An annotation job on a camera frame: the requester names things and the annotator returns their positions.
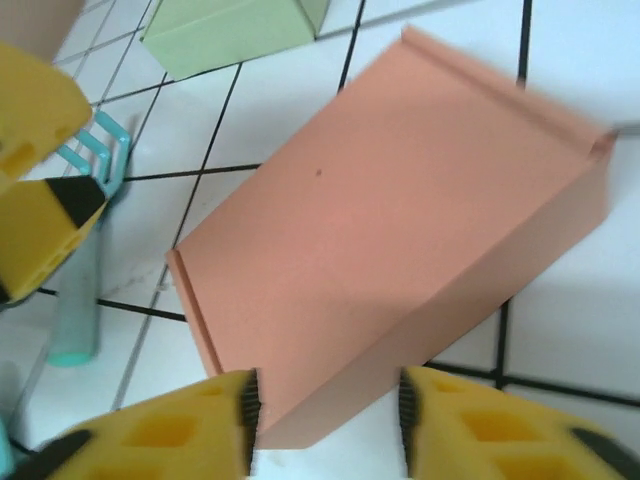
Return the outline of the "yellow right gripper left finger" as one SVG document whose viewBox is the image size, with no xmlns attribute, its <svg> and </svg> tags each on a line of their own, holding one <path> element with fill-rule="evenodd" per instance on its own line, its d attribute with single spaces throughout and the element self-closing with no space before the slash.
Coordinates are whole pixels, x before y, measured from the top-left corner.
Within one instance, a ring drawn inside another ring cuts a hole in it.
<svg viewBox="0 0 640 480">
<path fill-rule="evenodd" d="M 91 438 L 55 479 L 246 479 L 261 401 L 258 372 L 238 370 L 72 428 Z"/>
</svg>

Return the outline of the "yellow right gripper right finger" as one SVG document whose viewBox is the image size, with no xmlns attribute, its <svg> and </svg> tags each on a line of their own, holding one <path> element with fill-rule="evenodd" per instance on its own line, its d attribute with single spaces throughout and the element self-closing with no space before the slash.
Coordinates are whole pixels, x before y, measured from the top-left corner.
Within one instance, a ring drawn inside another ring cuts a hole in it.
<svg viewBox="0 0 640 480">
<path fill-rule="evenodd" d="M 428 367 L 399 374 L 409 479 L 630 479 L 633 452 L 597 425 Z"/>
</svg>

